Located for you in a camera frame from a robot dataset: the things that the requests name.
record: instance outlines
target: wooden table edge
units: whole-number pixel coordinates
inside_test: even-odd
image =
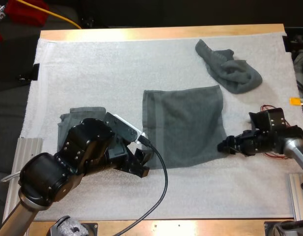
[[[43,30],[40,38],[71,42],[111,42],[284,32],[283,24],[128,29]]]

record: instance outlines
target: black cable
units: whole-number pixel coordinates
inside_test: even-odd
[[[129,225],[128,227],[126,227],[122,231],[118,232],[117,234],[114,234],[114,236],[122,235],[123,233],[127,232],[132,227],[134,227],[135,225],[137,225],[140,221],[142,221],[144,218],[146,218],[151,212],[153,212],[153,210],[156,209],[159,206],[159,204],[162,202],[162,200],[165,198],[165,193],[166,193],[166,190],[167,190],[167,183],[168,183],[165,162],[163,161],[163,159],[162,159],[160,153],[158,152],[158,150],[151,144],[151,142],[147,138],[145,138],[144,136],[140,136],[138,138],[138,141],[140,141],[146,147],[151,148],[156,153],[156,155],[158,156],[158,158],[159,158],[159,160],[161,162],[162,168],[163,168],[163,172],[165,173],[165,188],[164,188],[164,190],[162,192],[161,197],[159,198],[159,200],[157,201],[157,203],[153,205],[153,207],[151,207],[141,218],[139,218],[133,224]]]

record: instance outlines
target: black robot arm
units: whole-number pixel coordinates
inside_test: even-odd
[[[0,236],[22,236],[40,210],[48,209],[79,185],[82,177],[115,168],[139,177],[148,175],[144,164],[152,151],[127,148],[138,140],[135,129],[107,113],[104,120],[84,119],[68,132],[55,155],[41,153],[20,173],[20,203],[3,222]]]

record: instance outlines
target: yellow cable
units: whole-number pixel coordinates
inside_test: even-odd
[[[65,18],[65,17],[63,17],[63,16],[57,15],[57,14],[51,12],[51,11],[47,11],[47,10],[41,8],[41,7],[32,5],[32,4],[30,4],[30,3],[26,2],[26,1],[23,1],[23,0],[16,0],[16,1],[21,2],[22,4],[25,4],[25,5],[27,5],[27,6],[33,7],[33,8],[35,8],[35,9],[37,9],[37,10],[43,11],[43,12],[45,12],[45,13],[48,13],[48,14],[50,14],[50,15],[52,15],[52,16],[58,17],[58,18],[60,18],[60,19],[62,19],[62,20],[65,20],[65,21],[67,21],[67,22],[73,24],[73,25],[76,26],[77,28],[81,29],[81,27],[80,27],[79,25],[77,25],[75,22],[71,21],[70,19],[67,19],[67,18]]]

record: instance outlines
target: gray towel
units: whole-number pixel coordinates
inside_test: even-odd
[[[103,120],[106,115],[104,107],[79,107],[71,108],[68,114],[60,116],[62,122],[58,123],[57,151],[60,151],[71,127],[80,124],[85,118],[97,118]]]
[[[189,167],[226,157],[217,151],[225,137],[219,86],[183,91],[145,90],[143,131],[163,156],[167,168]],[[161,168],[154,156],[147,165]]]
[[[248,92],[263,82],[261,75],[245,60],[234,60],[230,49],[213,51],[201,39],[195,49],[205,60],[208,73],[231,93]]]

